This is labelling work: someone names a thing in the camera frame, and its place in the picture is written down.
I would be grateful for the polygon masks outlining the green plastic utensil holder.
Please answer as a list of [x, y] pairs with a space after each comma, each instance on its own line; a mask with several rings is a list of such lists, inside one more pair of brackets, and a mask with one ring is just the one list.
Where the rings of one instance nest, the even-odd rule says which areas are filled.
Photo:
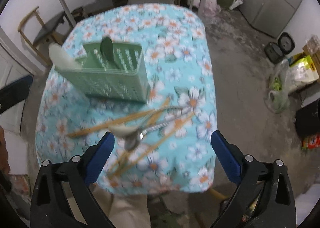
[[146, 103], [149, 85], [142, 46], [138, 43], [83, 43], [86, 55], [73, 58], [81, 69], [54, 69], [89, 97]]

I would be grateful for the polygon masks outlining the wooden chair black seat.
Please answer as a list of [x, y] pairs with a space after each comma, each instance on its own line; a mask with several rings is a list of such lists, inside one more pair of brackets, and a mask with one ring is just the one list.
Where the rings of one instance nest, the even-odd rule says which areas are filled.
[[[59, 45], [62, 45], [62, 39], [57, 35], [56, 29], [60, 24], [63, 24], [65, 22], [65, 12], [60, 12], [57, 15], [53, 16], [50, 20], [48, 20], [46, 23], [42, 20], [40, 17], [40, 14], [38, 12], [39, 7], [35, 7], [32, 9], [19, 23], [17, 31], [23, 38], [23, 40], [31, 47], [31, 49], [36, 53], [36, 55], [42, 59], [42, 61], [47, 65], [50, 66], [52, 64], [51, 60], [49, 58], [46, 58], [38, 49], [38, 45], [48, 38], [52, 38], [56, 43]], [[25, 35], [23, 29], [27, 22], [32, 18], [35, 17], [38, 23], [41, 25], [41, 29], [38, 32], [35, 39], [31, 42], [29, 38]]]

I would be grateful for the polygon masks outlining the black rice cooker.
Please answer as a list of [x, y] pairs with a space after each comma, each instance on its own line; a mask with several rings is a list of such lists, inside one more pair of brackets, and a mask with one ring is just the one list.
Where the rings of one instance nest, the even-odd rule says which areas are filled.
[[277, 42], [269, 42], [264, 47], [264, 53], [268, 60], [273, 64], [278, 64], [285, 59], [286, 55], [289, 55], [296, 44], [293, 38], [286, 32], [283, 32]]

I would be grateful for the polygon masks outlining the yellow green bag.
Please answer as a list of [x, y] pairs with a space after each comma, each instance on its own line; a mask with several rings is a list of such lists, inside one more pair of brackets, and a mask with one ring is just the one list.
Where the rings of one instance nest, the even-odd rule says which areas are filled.
[[289, 95], [319, 79], [319, 75], [310, 56], [302, 57], [292, 65], [282, 60], [270, 75], [265, 97], [267, 108], [281, 113], [289, 106]]

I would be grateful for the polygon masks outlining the floral blue tablecloth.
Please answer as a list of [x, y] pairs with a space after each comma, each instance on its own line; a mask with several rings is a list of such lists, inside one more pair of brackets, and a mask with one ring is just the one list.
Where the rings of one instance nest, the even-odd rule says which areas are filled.
[[187, 193], [214, 181], [215, 87], [201, 19], [171, 4], [127, 5], [86, 18], [48, 75], [35, 132], [39, 163], [61, 163], [95, 145], [109, 125], [165, 126], [132, 152], [114, 136], [97, 180], [114, 194]]

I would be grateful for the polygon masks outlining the metal spoon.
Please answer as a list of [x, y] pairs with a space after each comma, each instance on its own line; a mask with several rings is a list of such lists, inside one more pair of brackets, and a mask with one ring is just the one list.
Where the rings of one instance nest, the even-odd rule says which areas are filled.
[[137, 128], [132, 133], [128, 134], [123, 138], [123, 140], [125, 141], [124, 149], [127, 151], [134, 150], [141, 143], [141, 141], [144, 139], [144, 137], [148, 133], [159, 130], [173, 123], [175, 120], [180, 120], [183, 116], [186, 116], [187, 113], [189, 112], [190, 110], [189, 111], [184, 110], [180, 115], [176, 114], [174, 117], [172, 117], [169, 120], [163, 120], [159, 123], [152, 124], [151, 126], [143, 126], [143, 127]]

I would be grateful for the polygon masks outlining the red snack packet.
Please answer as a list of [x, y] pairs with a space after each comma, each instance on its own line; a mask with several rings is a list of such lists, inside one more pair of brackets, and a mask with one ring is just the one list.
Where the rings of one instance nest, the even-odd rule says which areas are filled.
[[307, 136], [303, 139], [302, 149], [313, 150], [320, 147], [320, 135], [319, 133]]

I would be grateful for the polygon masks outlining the wooden chopstick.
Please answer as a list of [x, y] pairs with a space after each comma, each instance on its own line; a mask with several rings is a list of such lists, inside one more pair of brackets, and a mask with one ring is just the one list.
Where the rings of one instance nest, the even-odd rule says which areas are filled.
[[124, 124], [112, 125], [109, 131], [117, 138], [124, 141], [124, 151], [120, 154], [118, 159], [109, 167], [108, 172], [114, 174], [115, 167], [121, 167], [129, 155], [136, 149], [143, 139], [142, 132], [149, 126], [155, 125], [157, 119], [160, 117], [162, 109], [157, 109], [155, 112], [149, 113], [146, 118], [138, 126], [126, 126]]
[[181, 129], [183, 129], [186, 123], [189, 123], [191, 121], [193, 115], [194, 113], [190, 111], [189, 113], [187, 113], [186, 116], [183, 116], [180, 120], [175, 120], [173, 123], [159, 130], [148, 133], [141, 141], [139, 146], [136, 149], [134, 149], [131, 155], [129, 155], [128, 160], [126, 160], [121, 167], [116, 166], [114, 169], [116, 170], [114, 174], [108, 172], [108, 176], [110, 178], [117, 177], [120, 176], [123, 172], [127, 171], [128, 169], [131, 169], [133, 166], [138, 164], [143, 158], [150, 155], [150, 153], [155, 152], [172, 135], [178, 134], [180, 137], [184, 136], [185, 134], [184, 132], [181, 132]]
[[156, 113], [157, 110], [155, 109], [151, 109], [151, 110], [146, 110], [146, 111], [142, 111], [142, 112], [137, 112], [137, 113], [133, 113], [133, 114], [129, 114], [127, 116], [121, 117], [121, 118], [117, 118], [115, 120], [108, 120], [107, 122], [100, 124], [100, 125], [96, 125], [93, 127], [89, 127], [83, 130], [79, 130], [79, 131], [75, 131], [72, 133], [67, 134], [67, 137], [69, 138], [75, 138], [75, 137], [80, 137], [80, 136], [85, 136], [88, 135], [90, 133], [102, 130], [102, 129], [106, 129], [110, 126], [114, 126], [114, 125], [119, 125], [119, 124], [124, 124], [148, 115], [151, 115], [152, 113]]

